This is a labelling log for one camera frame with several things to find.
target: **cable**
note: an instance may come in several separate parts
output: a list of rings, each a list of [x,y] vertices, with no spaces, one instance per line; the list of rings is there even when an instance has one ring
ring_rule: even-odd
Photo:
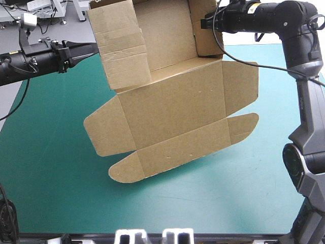
[[[7,7],[7,8],[9,8],[9,9],[19,9],[19,10],[22,10],[22,11],[27,11],[27,9],[22,9],[22,8],[20,8],[20,7],[14,7],[14,6],[10,6],[10,5],[8,5],[8,4],[3,4],[3,3],[0,3],[0,5],[1,6],[4,6],[4,7]]]
[[[8,11],[8,9],[6,9],[4,5],[1,6],[7,11],[7,13],[13,18],[14,21],[18,21],[18,19],[15,19],[14,16],[11,15],[11,13]]]
[[[51,15],[51,17],[50,17],[50,21],[48,22],[48,24],[47,24],[47,26],[46,26],[46,29],[45,29],[45,31],[43,31],[43,29],[42,29],[42,27],[41,27],[41,24],[40,24],[40,23],[39,23],[39,24],[37,24],[37,25],[39,26],[39,28],[41,29],[41,33],[42,33],[42,34],[45,34],[45,33],[47,32],[47,30],[48,30],[49,26],[51,25],[51,22],[52,22],[52,20],[53,20],[53,18],[54,18],[54,16],[55,16],[56,12],[57,12],[57,9],[55,8],[55,10],[54,10],[54,14],[53,14],[53,15]]]
[[[0,118],[0,121],[2,121],[4,119],[8,118],[9,116],[11,116],[21,106],[22,102],[24,101],[24,99],[26,97],[27,91],[28,91],[29,81],[30,81],[30,79],[27,80],[27,84],[26,84],[26,87],[25,87],[24,94],[22,95],[22,98],[21,98],[20,102],[18,103],[18,105],[11,112],[9,112],[5,117]]]
[[[285,71],[285,72],[289,72],[289,73],[293,73],[293,74],[297,74],[297,75],[300,75],[300,76],[303,76],[304,78],[306,78],[307,80],[310,80],[318,85],[321,85],[323,87],[325,87],[325,84],[316,80],[316,79],[310,79],[310,77],[308,75],[305,75],[303,73],[300,73],[300,72],[297,72],[297,71],[293,71],[293,70],[288,70],[288,69],[285,69],[285,68],[280,68],[280,67],[274,67],[274,66],[267,66],[267,65],[255,65],[255,64],[252,64],[252,63],[249,63],[249,62],[246,62],[246,61],[243,61],[243,60],[240,60],[234,56],[232,56],[231,54],[229,54],[228,52],[225,51],[225,49],[222,47],[222,44],[220,43],[220,41],[218,40],[218,37],[217,37],[217,34],[216,34],[216,31],[215,31],[215,20],[216,20],[216,17],[218,14],[220,14],[221,12],[225,11],[227,7],[221,9],[218,11],[219,9],[219,6],[220,6],[220,3],[221,3],[222,0],[219,0],[218,4],[217,4],[217,9],[215,10],[214,12],[214,16],[213,16],[213,26],[212,26],[212,29],[213,29],[213,36],[214,36],[214,39],[217,43],[217,45],[219,46],[220,50],[225,54],[227,55],[229,58],[231,58],[232,60],[234,61],[237,61],[239,63],[242,63],[242,64],[245,64],[245,65],[249,65],[249,66],[253,66],[253,67],[258,67],[258,68],[266,68],[266,69],[272,69],[272,70],[280,70],[280,71]]]
[[[12,216],[12,212],[13,211],[10,211],[10,206],[9,206],[9,202],[8,202],[8,199],[7,199],[6,192],[5,192],[5,189],[3,188],[3,186],[1,184],[0,184],[0,191],[1,191],[1,194],[2,194],[2,196],[4,198],[4,200],[5,200],[6,207],[7,207],[7,211],[8,211],[8,214],[9,214],[10,223],[11,223],[12,228],[14,230],[14,241],[13,241],[13,244],[16,244],[17,243],[17,231],[16,231],[16,225],[15,225],[15,222],[14,222],[14,218]]]

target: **unfolded cardboard box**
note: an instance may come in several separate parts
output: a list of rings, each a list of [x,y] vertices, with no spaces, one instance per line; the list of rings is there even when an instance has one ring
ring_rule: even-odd
[[[215,0],[102,0],[89,18],[117,95],[84,122],[100,156],[134,151],[109,175],[136,182],[245,139],[258,69],[224,62],[200,19]]]

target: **green cutting mat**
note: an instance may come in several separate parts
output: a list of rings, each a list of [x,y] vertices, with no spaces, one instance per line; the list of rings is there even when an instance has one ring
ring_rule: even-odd
[[[242,59],[285,66],[281,45],[228,50]],[[261,69],[258,101],[238,113],[260,115],[247,140],[132,185],[107,174],[125,155],[99,157],[83,127],[83,120],[113,96],[98,55],[67,74],[31,81],[22,107],[0,132],[0,181],[17,206],[22,232],[290,230],[303,199],[281,158],[299,124],[296,85],[286,73]]]

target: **gray floor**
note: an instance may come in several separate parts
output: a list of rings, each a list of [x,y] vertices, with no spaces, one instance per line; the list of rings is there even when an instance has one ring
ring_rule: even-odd
[[[69,40],[73,42],[95,42],[93,32],[88,20],[85,22],[79,21],[77,12],[72,3],[67,6],[67,14],[64,18],[68,23],[66,25],[49,26],[46,34],[41,34],[39,28],[36,28],[29,42],[36,43],[39,38],[50,37],[52,40]],[[5,23],[6,29],[0,30],[0,53],[6,53],[14,50],[19,50],[18,43],[18,26]],[[8,114],[12,103],[20,88],[21,82],[0,87],[0,117]],[[4,125],[4,121],[0,122],[0,130]]]

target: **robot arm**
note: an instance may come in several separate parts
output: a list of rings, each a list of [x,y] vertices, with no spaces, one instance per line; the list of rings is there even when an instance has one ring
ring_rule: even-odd
[[[50,38],[30,45],[28,36],[36,25],[36,16],[22,16],[19,30],[21,50],[0,54],[0,86],[54,72],[65,73],[68,68],[99,52],[96,43],[62,41],[60,44]]]
[[[262,4],[234,0],[201,20],[202,28],[219,32],[276,33],[283,44],[289,74],[297,80],[301,125],[290,135],[283,160],[305,201],[291,233],[282,243],[319,244],[325,235],[325,98],[318,78],[323,67],[314,5],[299,1]]]

